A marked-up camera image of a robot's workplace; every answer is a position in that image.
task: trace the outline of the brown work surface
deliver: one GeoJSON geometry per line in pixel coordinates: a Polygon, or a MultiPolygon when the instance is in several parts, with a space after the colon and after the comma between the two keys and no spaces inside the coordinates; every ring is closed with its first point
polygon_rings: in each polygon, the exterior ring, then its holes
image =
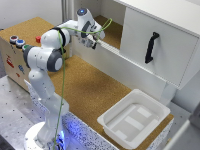
{"type": "MultiPolygon", "coordinates": [[[[55,85],[56,92],[61,95],[62,69],[57,73],[49,73],[49,75],[55,85]]],[[[70,111],[120,150],[123,148],[105,134],[102,126],[97,122],[97,118],[129,92],[131,92],[131,89],[99,71],[81,58],[73,56],[66,60],[64,98],[70,105],[70,111]]],[[[137,150],[148,148],[172,119],[173,116],[169,115],[137,150]]]]}
{"type": "MultiPolygon", "coordinates": [[[[98,16],[95,18],[95,20],[103,26],[104,23],[107,21],[107,18],[103,16],[98,16]]],[[[120,49],[122,31],[122,25],[112,22],[112,24],[105,30],[106,37],[103,39],[103,41],[114,46],[117,49],[120,49]]]]}
{"type": "MultiPolygon", "coordinates": [[[[101,21],[102,23],[106,21],[106,19],[101,16],[96,19],[100,24],[101,21]]],[[[113,23],[112,26],[106,31],[105,41],[110,45],[119,48],[122,26],[120,27],[120,25],[115,25],[115,23],[113,23]]],[[[52,24],[37,17],[0,31],[0,36],[9,42],[10,36],[18,35],[19,38],[24,39],[27,44],[40,46],[40,44],[35,41],[35,37],[41,36],[52,27],[52,24]]],[[[17,57],[17,59],[21,58],[22,55],[23,53],[13,53],[13,57],[17,57]]],[[[13,79],[18,82],[19,85],[23,85],[23,79],[28,78],[28,71],[29,69],[25,71],[24,76],[21,75],[20,81],[17,81],[14,78],[13,79]]],[[[55,85],[56,93],[61,95],[63,75],[62,69],[57,73],[49,73],[49,75],[55,85]]],[[[120,147],[104,133],[102,126],[97,122],[97,118],[111,106],[116,104],[120,99],[126,96],[131,89],[99,71],[77,56],[73,56],[72,58],[66,60],[65,81],[64,98],[70,104],[70,111],[122,150],[122,147],[120,147]]],[[[169,115],[137,148],[137,150],[145,150],[172,119],[173,116],[169,115]]]]}

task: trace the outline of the green cable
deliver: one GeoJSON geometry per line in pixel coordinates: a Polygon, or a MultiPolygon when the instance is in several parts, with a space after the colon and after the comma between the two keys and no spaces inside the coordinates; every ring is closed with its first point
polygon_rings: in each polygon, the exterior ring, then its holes
{"type": "MultiPolygon", "coordinates": [[[[68,28],[68,27],[63,27],[62,29],[70,29],[70,30],[74,30],[74,31],[77,31],[77,32],[81,32],[81,33],[88,33],[88,34],[94,34],[94,33],[99,33],[99,36],[98,36],[98,39],[97,41],[99,40],[99,37],[100,37],[100,34],[101,34],[101,31],[104,31],[105,29],[107,29],[112,23],[112,19],[108,19],[106,21],[106,23],[103,25],[102,29],[99,30],[99,31],[96,31],[96,32],[84,32],[84,31],[80,31],[80,30],[77,30],[77,29],[73,29],[73,28],[68,28]]],[[[61,40],[61,36],[60,36],[60,32],[58,31],[58,37],[59,37],[59,41],[60,41],[60,46],[61,46],[61,50],[62,50],[62,55],[64,54],[64,50],[63,50],[63,46],[62,46],[62,40],[61,40]]],[[[56,126],[56,134],[55,134],[55,138],[54,138],[54,145],[53,145],[53,150],[55,150],[55,145],[56,145],[56,137],[57,137],[57,134],[58,134],[58,126],[59,126],[59,122],[60,122],[60,115],[61,115],[61,110],[62,110],[62,104],[63,104],[63,97],[64,97],[64,85],[65,85],[65,59],[64,57],[62,56],[62,59],[63,59],[63,84],[62,84],[62,99],[61,99],[61,104],[60,104],[60,110],[59,110],[59,115],[58,115],[58,122],[57,122],[57,126],[56,126]]]]}

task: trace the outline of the black handle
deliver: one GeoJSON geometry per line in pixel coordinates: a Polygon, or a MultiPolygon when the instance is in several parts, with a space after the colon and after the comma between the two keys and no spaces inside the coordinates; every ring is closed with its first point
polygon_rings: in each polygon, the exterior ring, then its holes
{"type": "Polygon", "coordinates": [[[145,63],[148,64],[153,60],[153,57],[151,57],[151,53],[153,50],[153,46],[154,46],[154,40],[157,39],[160,35],[156,32],[153,32],[153,36],[151,37],[150,41],[149,41],[149,45],[148,45],[148,49],[147,49],[147,54],[145,57],[145,63]]]}

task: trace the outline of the white cabinet door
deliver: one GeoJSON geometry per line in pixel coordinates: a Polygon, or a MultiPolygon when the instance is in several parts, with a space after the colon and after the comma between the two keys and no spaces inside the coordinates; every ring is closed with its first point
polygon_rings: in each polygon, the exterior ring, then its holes
{"type": "Polygon", "coordinates": [[[120,54],[179,86],[197,41],[193,35],[127,8],[120,54]],[[154,41],[153,61],[146,64],[145,56],[153,32],[160,37],[154,41]]]}

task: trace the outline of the empty plastic tray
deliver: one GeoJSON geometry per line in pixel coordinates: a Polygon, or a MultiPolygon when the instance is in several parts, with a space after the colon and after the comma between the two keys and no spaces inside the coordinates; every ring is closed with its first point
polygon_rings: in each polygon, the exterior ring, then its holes
{"type": "Polygon", "coordinates": [[[136,149],[165,119],[170,109],[133,90],[98,118],[105,133],[126,149],[136,149]]]}

